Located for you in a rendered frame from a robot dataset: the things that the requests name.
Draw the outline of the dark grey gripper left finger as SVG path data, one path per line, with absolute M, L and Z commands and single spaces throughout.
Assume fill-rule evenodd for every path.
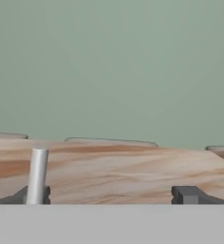
M 27 198 L 27 190 L 28 187 L 25 186 L 24 188 L 22 188 L 21 190 L 19 190 L 17 193 L 13 195 L 0 198 L 0 204 L 25 204 Z M 43 191 L 44 204 L 51 203 L 50 195 L 51 195 L 51 187 L 45 186 Z

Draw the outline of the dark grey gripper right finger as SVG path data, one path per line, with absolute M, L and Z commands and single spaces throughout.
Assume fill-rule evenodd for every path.
M 196 186 L 173 186 L 173 204 L 224 204 L 224 199 L 208 195 Z

